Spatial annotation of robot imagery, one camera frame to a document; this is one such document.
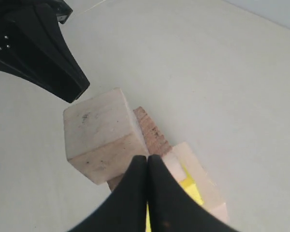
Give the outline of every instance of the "white table surface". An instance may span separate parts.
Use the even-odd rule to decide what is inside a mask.
[[[232,226],[290,231],[290,30],[220,0],[70,2],[61,29],[91,82],[79,100],[121,87],[189,142]],[[68,106],[0,72],[0,232],[63,232],[108,196],[65,159]]]

